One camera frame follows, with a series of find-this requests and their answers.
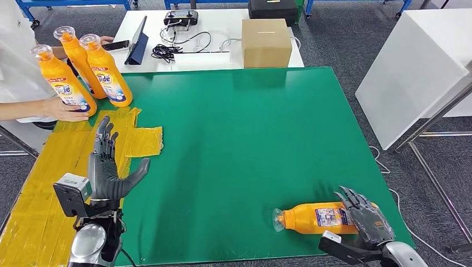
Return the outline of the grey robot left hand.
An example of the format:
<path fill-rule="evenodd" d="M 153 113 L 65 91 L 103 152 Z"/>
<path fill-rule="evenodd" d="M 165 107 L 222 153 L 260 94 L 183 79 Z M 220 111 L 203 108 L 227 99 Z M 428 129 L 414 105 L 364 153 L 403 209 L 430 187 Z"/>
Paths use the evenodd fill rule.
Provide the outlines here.
<path fill-rule="evenodd" d="M 92 187 L 92 200 L 120 200 L 147 175 L 150 159 L 140 161 L 138 169 L 120 179 L 115 161 L 118 132 L 111 132 L 114 124 L 104 116 L 98 125 L 92 153 L 88 160 L 88 179 Z"/>

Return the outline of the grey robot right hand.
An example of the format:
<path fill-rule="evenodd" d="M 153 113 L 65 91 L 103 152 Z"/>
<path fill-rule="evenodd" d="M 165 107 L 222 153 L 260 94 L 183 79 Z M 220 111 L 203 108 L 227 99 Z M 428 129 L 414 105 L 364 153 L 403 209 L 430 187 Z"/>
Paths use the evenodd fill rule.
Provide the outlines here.
<path fill-rule="evenodd" d="M 361 243 L 373 249 L 395 237 L 394 231 L 381 210 L 366 196 L 353 189 L 339 186 L 341 192 L 335 192 L 351 217 Z"/>

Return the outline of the person's right hand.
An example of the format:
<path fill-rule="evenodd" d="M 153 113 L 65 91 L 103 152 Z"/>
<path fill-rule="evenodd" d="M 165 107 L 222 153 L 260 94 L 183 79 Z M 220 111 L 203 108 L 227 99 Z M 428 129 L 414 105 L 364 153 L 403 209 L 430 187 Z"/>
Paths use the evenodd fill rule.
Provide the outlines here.
<path fill-rule="evenodd" d="M 61 121 L 77 122 L 89 119 L 89 113 L 82 111 L 80 106 L 68 105 L 61 98 L 49 98 L 42 101 L 42 112 L 45 116 Z"/>

